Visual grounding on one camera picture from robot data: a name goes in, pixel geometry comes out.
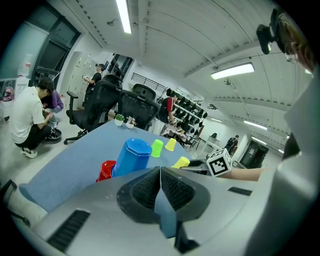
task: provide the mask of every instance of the blue cup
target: blue cup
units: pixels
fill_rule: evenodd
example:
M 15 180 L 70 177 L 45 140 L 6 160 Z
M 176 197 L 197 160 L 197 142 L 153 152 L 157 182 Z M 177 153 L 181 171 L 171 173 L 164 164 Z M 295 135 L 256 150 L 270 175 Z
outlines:
M 112 177 L 118 177 L 143 170 L 147 167 L 152 147 L 139 138 L 128 139 L 112 169 Z

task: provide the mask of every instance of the blue tablecloth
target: blue tablecloth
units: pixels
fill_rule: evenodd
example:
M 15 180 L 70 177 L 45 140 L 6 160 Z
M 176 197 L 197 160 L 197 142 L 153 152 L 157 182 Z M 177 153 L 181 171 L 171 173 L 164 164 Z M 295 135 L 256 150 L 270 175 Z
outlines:
M 139 138 L 150 145 L 159 139 L 164 145 L 169 139 L 126 125 L 115 126 L 110 121 L 75 141 L 44 166 L 28 184 L 20 184 L 24 197 L 51 212 L 69 197 L 96 182 L 100 167 L 106 160 L 117 160 L 126 140 Z M 180 145 L 173 152 L 163 147 L 159 158 L 150 157 L 147 167 L 171 167 L 180 157 L 191 159 Z

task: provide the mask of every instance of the green cup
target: green cup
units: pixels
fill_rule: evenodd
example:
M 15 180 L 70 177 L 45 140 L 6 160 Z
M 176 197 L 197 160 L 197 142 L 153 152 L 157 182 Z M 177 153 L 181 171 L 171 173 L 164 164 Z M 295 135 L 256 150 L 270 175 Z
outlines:
M 156 139 L 151 146 L 152 148 L 151 156 L 154 158 L 159 158 L 161 155 L 163 146 L 164 146 L 164 143 L 160 139 Z

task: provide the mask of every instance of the man in white t-shirt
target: man in white t-shirt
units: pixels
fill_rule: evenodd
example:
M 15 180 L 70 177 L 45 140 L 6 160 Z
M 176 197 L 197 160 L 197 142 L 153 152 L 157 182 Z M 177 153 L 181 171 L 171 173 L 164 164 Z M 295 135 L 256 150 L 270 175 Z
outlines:
M 47 123 L 53 113 L 43 109 L 41 99 L 50 95 L 53 89 L 53 82 L 45 77 L 36 87 L 25 88 L 14 100 L 9 119 L 11 137 L 14 143 L 22 148 L 21 154 L 29 158 L 38 155 L 35 148 L 51 134 Z

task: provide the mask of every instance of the backpack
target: backpack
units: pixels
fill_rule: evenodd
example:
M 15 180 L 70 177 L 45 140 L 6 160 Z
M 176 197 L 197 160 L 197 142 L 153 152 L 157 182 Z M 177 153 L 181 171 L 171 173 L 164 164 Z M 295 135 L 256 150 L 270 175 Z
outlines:
M 230 138 L 226 143 L 226 145 L 231 147 L 234 144 L 234 141 L 235 141 L 235 138 Z

